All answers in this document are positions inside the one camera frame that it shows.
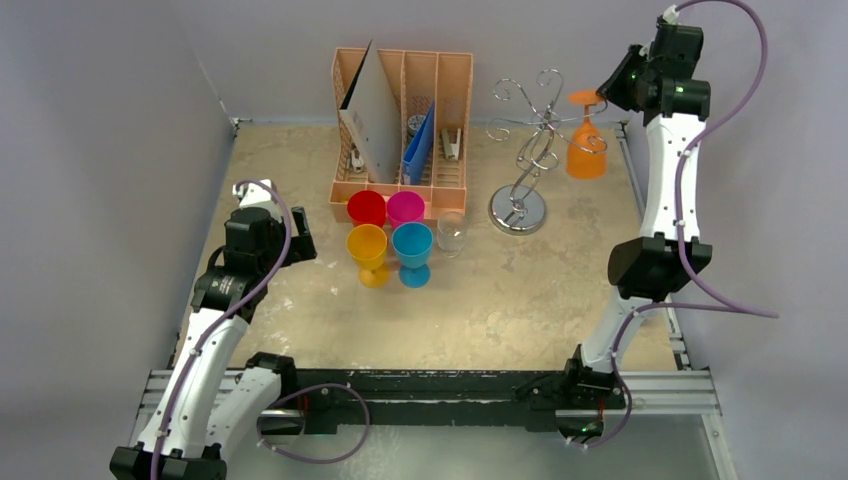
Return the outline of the yellow wine glass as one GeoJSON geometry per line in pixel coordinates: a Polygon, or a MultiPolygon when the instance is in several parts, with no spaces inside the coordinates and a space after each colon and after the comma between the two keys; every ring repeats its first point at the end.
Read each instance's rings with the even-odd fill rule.
{"type": "Polygon", "coordinates": [[[380,288],[388,282],[387,247],[386,232],[376,225],[358,225],[348,234],[346,248],[358,267],[358,278],[364,286],[380,288]]]}

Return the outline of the chrome wine glass rack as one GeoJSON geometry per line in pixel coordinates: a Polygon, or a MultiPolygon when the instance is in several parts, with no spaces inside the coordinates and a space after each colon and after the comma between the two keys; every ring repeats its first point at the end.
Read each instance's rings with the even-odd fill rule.
{"type": "MultiPolygon", "coordinates": [[[[564,117],[556,111],[565,86],[565,79],[558,70],[546,69],[539,72],[536,84],[542,88],[554,88],[553,97],[545,106],[535,105],[518,81],[512,78],[499,79],[493,87],[494,98],[508,102],[517,93],[529,107],[532,117],[529,120],[494,117],[485,127],[486,135],[495,142],[507,141],[514,128],[528,127],[532,130],[515,157],[515,165],[520,170],[520,175],[513,183],[497,189],[490,197],[487,207],[491,222],[502,232],[513,236],[530,235],[544,225],[547,219],[547,205],[537,189],[539,179],[543,173],[561,163],[554,151],[555,140],[561,139],[569,145],[571,138],[564,136],[560,129],[573,122],[580,124],[582,116],[564,117]]],[[[608,105],[609,102],[604,100],[593,107],[591,119],[607,110],[608,105]]]]}

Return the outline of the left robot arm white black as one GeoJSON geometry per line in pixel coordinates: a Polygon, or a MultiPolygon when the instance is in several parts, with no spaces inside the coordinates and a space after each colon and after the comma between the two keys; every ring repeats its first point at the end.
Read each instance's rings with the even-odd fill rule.
{"type": "Polygon", "coordinates": [[[297,399],[290,357],[260,352],[246,364],[244,386],[219,395],[235,347],[268,293],[273,266],[317,256],[303,207],[292,224],[266,207],[242,207],[224,224],[225,242],[209,256],[190,302],[189,327],[163,397],[135,444],[115,449],[117,479],[223,479],[232,448],[267,404],[297,399]]]}

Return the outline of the clear glass wine glass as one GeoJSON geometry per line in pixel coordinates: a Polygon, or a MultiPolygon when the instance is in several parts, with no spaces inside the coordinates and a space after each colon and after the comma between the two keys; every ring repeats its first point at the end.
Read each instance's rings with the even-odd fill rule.
{"type": "Polygon", "coordinates": [[[457,211],[443,213],[437,222],[436,241],[442,254],[448,258],[457,257],[464,245],[467,233],[467,219],[457,211]]]}

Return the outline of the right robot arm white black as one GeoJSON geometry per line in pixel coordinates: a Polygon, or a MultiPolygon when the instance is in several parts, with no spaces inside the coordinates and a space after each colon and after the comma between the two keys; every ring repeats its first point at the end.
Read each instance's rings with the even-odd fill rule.
{"type": "Polygon", "coordinates": [[[561,392],[571,405],[624,405],[614,370],[648,306],[682,289],[711,261],[695,213],[699,149],[711,87],[693,74],[704,43],[699,27],[658,18],[649,46],[632,45],[597,90],[603,99],[643,115],[649,148],[646,210],[637,237],[616,245],[608,260],[611,296],[600,323],[565,367],[561,392]]]}

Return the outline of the red wine glass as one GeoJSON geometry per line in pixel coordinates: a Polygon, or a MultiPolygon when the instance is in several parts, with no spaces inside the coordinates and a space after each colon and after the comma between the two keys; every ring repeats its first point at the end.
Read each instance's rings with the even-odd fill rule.
{"type": "Polygon", "coordinates": [[[368,224],[382,228],[387,219],[386,199],[371,190],[353,194],[346,204],[346,211],[354,226],[368,224]]]}

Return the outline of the pink wine glass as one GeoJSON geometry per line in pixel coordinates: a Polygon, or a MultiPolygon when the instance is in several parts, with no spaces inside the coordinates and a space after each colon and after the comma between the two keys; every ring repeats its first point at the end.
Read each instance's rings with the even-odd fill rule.
{"type": "Polygon", "coordinates": [[[413,191],[400,191],[386,203],[386,212],[393,229],[406,223],[421,223],[426,212],[426,202],[413,191]]]}

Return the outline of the orange wine glass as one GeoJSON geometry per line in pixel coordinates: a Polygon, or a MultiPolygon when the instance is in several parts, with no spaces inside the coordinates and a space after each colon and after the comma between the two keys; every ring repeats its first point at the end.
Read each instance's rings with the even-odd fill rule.
{"type": "Polygon", "coordinates": [[[592,123],[592,108],[604,102],[594,90],[582,90],[568,97],[570,103],[583,108],[580,124],[569,141],[566,172],[581,180],[603,176],[607,170],[607,143],[592,123]]]}

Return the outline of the blue wine glass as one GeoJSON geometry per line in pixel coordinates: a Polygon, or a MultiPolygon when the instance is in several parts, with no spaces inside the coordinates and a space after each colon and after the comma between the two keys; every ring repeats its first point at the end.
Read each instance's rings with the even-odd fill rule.
{"type": "Polygon", "coordinates": [[[408,288],[424,287],[430,280],[428,262],[432,253],[433,233],[418,222],[408,222],[394,230],[391,242],[400,262],[399,278],[408,288]]]}

